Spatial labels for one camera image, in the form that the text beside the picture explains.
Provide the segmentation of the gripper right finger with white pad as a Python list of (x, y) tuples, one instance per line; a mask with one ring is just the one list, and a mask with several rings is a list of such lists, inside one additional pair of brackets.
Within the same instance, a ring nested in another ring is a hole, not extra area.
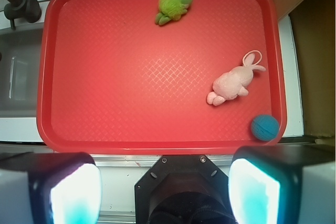
[(241, 147), (228, 193), (237, 223), (335, 223), (335, 148)]

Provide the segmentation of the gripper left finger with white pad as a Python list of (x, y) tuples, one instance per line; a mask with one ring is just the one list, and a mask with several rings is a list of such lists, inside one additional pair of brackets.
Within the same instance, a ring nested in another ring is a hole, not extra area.
[(1, 153), (1, 223), (97, 223), (101, 201), (90, 154)]

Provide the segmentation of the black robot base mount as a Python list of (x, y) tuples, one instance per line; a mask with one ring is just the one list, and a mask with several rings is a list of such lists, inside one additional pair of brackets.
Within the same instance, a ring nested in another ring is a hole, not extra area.
[(162, 156), (134, 186), (136, 223), (235, 223), (228, 176), (205, 155)]

